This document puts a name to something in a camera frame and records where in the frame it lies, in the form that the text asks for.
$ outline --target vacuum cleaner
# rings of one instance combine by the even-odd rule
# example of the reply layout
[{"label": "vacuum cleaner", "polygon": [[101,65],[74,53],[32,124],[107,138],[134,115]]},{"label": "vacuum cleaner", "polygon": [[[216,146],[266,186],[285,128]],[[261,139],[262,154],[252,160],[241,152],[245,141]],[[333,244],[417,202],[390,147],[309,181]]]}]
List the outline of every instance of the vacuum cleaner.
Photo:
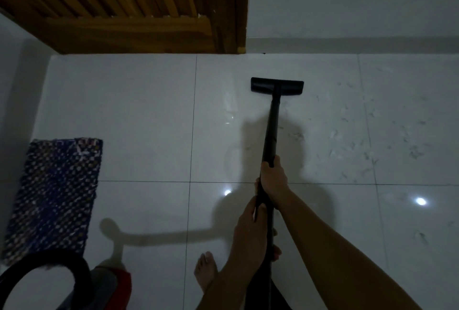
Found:
[{"label": "vacuum cleaner", "polygon": [[125,310],[131,296],[131,275],[120,269],[95,267],[73,251],[48,249],[25,256],[0,276],[0,309],[27,273],[43,266],[64,266],[75,279],[73,292],[57,310]]},{"label": "vacuum cleaner", "polygon": [[[251,91],[255,93],[270,94],[273,97],[264,139],[262,161],[267,161],[270,167],[274,167],[280,97],[282,95],[300,95],[303,92],[304,82],[252,77],[250,83]],[[266,205],[268,213],[268,244],[263,263],[253,276],[247,288],[245,310],[271,309],[271,258],[273,255],[274,206],[268,194],[263,190],[260,181],[258,185],[256,207],[258,208],[262,203]],[[257,212],[258,210],[255,209],[255,220],[257,219]]]}]

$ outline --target vacuum wand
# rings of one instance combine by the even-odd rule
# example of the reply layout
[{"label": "vacuum wand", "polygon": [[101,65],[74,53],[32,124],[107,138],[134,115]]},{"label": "vacuum wand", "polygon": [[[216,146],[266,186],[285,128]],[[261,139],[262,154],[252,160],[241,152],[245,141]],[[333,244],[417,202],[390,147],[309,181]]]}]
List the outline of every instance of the vacuum wand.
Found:
[{"label": "vacuum wand", "polygon": [[[303,92],[304,82],[285,81],[277,79],[256,78],[251,79],[251,90],[256,93],[272,94],[271,108],[269,110],[268,125],[264,139],[262,161],[274,167],[274,157],[277,145],[277,124],[279,120],[279,105],[282,95],[299,95]],[[268,194],[263,190],[261,181],[258,184],[255,220],[258,207],[264,203],[268,214],[267,248],[261,267],[253,276],[246,293],[245,309],[271,309],[271,258],[273,256],[273,213],[274,205]]]}]

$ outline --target tiled floor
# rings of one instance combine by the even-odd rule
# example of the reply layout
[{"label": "tiled floor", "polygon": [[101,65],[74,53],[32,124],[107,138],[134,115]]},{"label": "tiled floor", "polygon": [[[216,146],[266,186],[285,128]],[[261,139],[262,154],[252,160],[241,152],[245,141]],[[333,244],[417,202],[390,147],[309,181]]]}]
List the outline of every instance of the tiled floor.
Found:
[{"label": "tiled floor", "polygon": [[[292,189],[421,307],[456,309],[457,55],[54,57],[34,136],[104,139],[90,267],[124,264],[130,309],[197,306],[195,261],[211,250],[223,266],[259,172],[270,97],[252,76],[305,81],[279,117]],[[275,283],[293,309],[324,309],[278,214],[275,226]],[[71,285],[38,271],[7,308],[57,305]]]}]

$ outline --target black pants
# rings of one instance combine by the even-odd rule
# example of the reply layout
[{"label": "black pants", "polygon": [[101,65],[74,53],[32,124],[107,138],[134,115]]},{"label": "black pants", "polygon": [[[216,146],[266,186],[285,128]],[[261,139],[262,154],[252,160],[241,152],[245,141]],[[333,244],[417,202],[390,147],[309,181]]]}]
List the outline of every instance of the black pants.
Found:
[{"label": "black pants", "polygon": [[291,307],[280,294],[276,285],[271,280],[271,309],[272,310],[291,310]]}]

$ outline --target person's right hand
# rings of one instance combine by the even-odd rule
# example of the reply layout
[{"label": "person's right hand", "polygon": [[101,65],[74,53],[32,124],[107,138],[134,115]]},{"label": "person's right hand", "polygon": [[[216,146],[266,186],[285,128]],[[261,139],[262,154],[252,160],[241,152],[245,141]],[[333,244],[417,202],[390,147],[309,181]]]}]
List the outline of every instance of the person's right hand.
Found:
[{"label": "person's right hand", "polygon": [[290,190],[278,155],[274,158],[274,167],[269,167],[266,161],[261,163],[261,185],[277,208],[279,199]]}]

